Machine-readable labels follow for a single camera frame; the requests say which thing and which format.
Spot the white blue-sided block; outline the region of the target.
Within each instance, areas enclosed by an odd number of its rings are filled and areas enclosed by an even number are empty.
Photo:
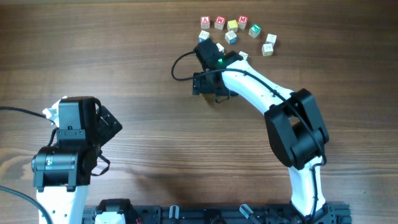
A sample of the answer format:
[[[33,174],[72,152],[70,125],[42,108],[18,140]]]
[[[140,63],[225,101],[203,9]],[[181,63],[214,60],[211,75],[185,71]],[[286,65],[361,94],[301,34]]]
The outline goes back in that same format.
[[[220,52],[224,52],[224,47],[220,43],[217,43],[216,46]]]
[[[236,35],[236,33],[233,30],[225,33],[224,37],[229,45],[234,44],[238,39],[238,36]]]
[[[203,41],[205,41],[206,39],[209,39],[209,38],[210,38],[210,33],[205,31],[205,30],[202,30],[200,32],[199,36],[198,36],[198,41],[199,42],[203,42]]]

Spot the plain white block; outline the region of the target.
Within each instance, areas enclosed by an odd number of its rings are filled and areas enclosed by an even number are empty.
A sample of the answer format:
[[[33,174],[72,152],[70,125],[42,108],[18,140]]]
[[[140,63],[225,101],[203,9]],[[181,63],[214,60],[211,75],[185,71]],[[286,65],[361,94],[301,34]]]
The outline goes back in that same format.
[[[248,54],[243,52],[243,51],[240,51],[239,55],[242,56],[243,60],[247,60],[248,59]]]

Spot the white yellow-sided block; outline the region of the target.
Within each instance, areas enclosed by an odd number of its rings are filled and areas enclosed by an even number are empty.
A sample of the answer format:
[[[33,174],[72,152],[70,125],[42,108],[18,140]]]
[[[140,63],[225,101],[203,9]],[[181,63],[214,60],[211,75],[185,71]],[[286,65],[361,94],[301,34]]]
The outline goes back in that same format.
[[[262,45],[262,55],[271,56],[274,52],[273,45],[271,43]]]

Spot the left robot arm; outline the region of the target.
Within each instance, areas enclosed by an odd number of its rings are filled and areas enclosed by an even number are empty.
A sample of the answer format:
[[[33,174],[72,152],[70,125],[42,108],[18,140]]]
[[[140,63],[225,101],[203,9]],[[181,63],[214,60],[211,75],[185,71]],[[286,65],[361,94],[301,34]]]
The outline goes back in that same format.
[[[56,143],[42,147],[32,159],[39,223],[81,223],[101,148],[122,124],[93,96],[62,98],[44,111],[57,128]]]

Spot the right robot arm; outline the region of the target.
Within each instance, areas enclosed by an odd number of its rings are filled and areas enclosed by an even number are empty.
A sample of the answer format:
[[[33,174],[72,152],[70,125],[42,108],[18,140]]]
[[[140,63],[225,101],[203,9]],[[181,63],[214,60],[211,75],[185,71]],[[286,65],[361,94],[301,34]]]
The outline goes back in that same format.
[[[329,134],[313,95],[273,83],[238,53],[219,51],[211,39],[200,42],[193,54],[203,69],[193,76],[193,94],[214,94],[217,103],[220,96],[242,96],[257,108],[272,152],[289,170],[294,209],[306,222],[319,219],[325,204],[320,168],[326,164]]]

